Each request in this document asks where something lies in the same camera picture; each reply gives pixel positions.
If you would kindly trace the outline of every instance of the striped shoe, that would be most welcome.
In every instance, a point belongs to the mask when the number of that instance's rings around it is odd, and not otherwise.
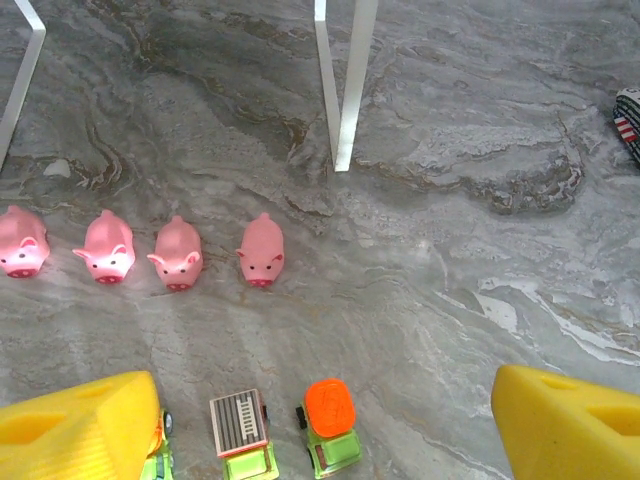
[[[613,120],[631,156],[640,163],[640,88],[625,88],[617,93]]]

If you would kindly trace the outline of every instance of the white metal leg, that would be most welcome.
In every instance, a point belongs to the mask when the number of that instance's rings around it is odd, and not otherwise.
[[[342,99],[342,114],[340,114],[327,32],[327,1],[315,0],[316,40],[320,57],[324,103],[329,124],[331,156],[336,172],[349,171],[377,13],[378,0],[356,0],[347,63],[347,79]]]
[[[27,51],[22,59],[20,70],[18,70],[18,76],[13,84],[9,102],[7,102],[7,107],[0,122],[0,169],[2,169],[2,165],[4,165],[4,159],[9,150],[11,137],[13,137],[13,131],[18,123],[20,111],[22,110],[24,99],[27,96],[31,77],[38,63],[38,57],[40,56],[40,50],[42,50],[44,37],[46,35],[44,24],[31,6],[29,0],[15,0],[15,2],[20,12],[24,15],[24,18],[29,22],[29,26],[33,32],[29,39],[29,45],[27,45]]]

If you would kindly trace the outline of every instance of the pink pig toy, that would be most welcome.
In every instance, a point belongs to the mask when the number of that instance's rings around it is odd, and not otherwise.
[[[96,282],[120,283],[136,261],[133,232],[127,222],[105,209],[89,224],[84,248],[74,248],[73,253],[84,258]]]
[[[268,213],[247,225],[236,253],[244,278],[254,287],[268,287],[284,267],[284,237]]]
[[[47,228],[28,210],[10,205],[0,216],[0,265],[12,278],[33,277],[51,250]]]
[[[156,251],[147,258],[155,264],[158,276],[169,290],[187,290],[202,271],[200,235],[193,225],[174,215],[158,232]]]

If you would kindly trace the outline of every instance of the yellow triangular block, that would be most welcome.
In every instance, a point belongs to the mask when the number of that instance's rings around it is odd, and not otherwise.
[[[0,409],[0,480],[138,480],[160,405],[129,372]]]
[[[640,396],[506,365],[491,409],[516,480],[640,479]]]

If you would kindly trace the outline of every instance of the pig snout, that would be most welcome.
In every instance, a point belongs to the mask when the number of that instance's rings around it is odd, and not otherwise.
[[[116,283],[120,283],[124,280],[124,277],[120,275],[104,275],[102,277],[96,278],[96,282],[102,283],[103,285],[115,285]]]
[[[172,292],[184,292],[185,290],[189,290],[191,285],[186,283],[169,283],[167,284],[167,288]]]
[[[12,272],[7,273],[11,278],[29,278],[33,277],[38,270],[35,268],[22,268],[20,270],[13,270]]]
[[[253,279],[253,280],[249,280],[249,283],[254,287],[264,288],[273,284],[273,280]]]

